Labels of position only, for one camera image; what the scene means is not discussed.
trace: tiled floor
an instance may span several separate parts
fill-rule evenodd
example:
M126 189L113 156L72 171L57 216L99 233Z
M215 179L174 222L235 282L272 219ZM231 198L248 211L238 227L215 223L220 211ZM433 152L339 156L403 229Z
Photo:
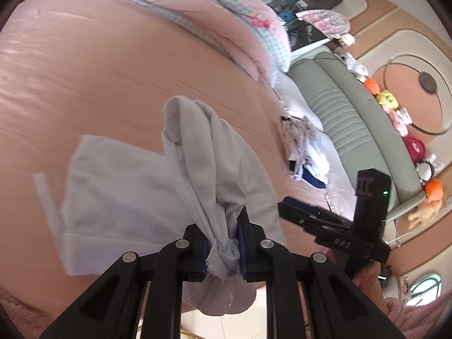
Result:
M203 339L265 339L265 288L257 291L255 302L241 314L206 316L198 310L191 311L182 314L182 327Z

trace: plush toy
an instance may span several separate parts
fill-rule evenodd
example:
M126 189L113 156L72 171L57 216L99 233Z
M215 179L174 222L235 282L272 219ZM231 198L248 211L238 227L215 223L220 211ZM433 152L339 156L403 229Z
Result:
M416 171L418 172L421 183L426 184L435 176L435 174L442 170L443 167L444 164L437 161L436 155L432 154L416 165Z
M417 224L426 225L430 219L438 214L442 205L442 197L444 190L442 188L441 181L438 179L432 179L427 182L425 186L426 198L425 201L420 204L416 211L408 214L408 229L412 230Z
M399 108L399 103L397 99L392 95L392 93L389 90L383 90L379 92L376 98L380 106L385 105L390 110L396 110L397 108Z
M422 184L430 181L435 175L435 167L425 160L416 165L416 171Z
M338 38L339 46L343 49L349 48L351 45L354 45L356 42L355 37L353 37L350 33L346 33Z
M380 92L380 86L374 79L366 78L362 84L373 96L376 96Z
M427 151L425 149L425 144L421 140L415 138L414 136L409 136L404 138L403 142L405 143L406 149L408 150L411 160L414 163L422 162L425 159Z
M391 110L386 104L383 104L381 108L383 108L383 110L387 113L391 119L392 125L400 133L400 136L407 136L408 128L406 125L413 123L408 111L403 107L400 107L397 110Z
M365 82L366 78L369 76L369 72L364 65L355 60L353 56L348 52L340 55L339 57L341 58L347 69L355 74L356 79L358 79L360 82Z

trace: red plush toy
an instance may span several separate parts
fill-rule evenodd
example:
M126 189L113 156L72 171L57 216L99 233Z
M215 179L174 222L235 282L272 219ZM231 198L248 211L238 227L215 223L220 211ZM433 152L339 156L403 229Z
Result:
M404 138L403 141L414 163L422 162L425 159L427 151L425 149L425 144L421 140L414 136L409 136Z

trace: blue fabric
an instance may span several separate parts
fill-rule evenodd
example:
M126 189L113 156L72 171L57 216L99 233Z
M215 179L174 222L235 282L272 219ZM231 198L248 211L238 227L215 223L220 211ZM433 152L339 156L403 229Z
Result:
M301 178L310 183L315 188L326 188L326 185L322 181L316 179L306 168L304 168L304 166L303 176Z

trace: orange plush toy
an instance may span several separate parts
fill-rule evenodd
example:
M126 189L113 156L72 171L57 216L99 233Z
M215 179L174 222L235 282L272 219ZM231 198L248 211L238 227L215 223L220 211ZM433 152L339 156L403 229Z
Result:
M366 78L366 80L362 84L367 90L369 90L370 94L374 96L380 92L380 86L374 79Z
M425 185L426 198L425 201L418 206L414 213L408 214L410 224L408 229L412 230L417 224L426 225L430 219L438 214L442 205L442 197L444 190L441 181L438 179L431 179Z

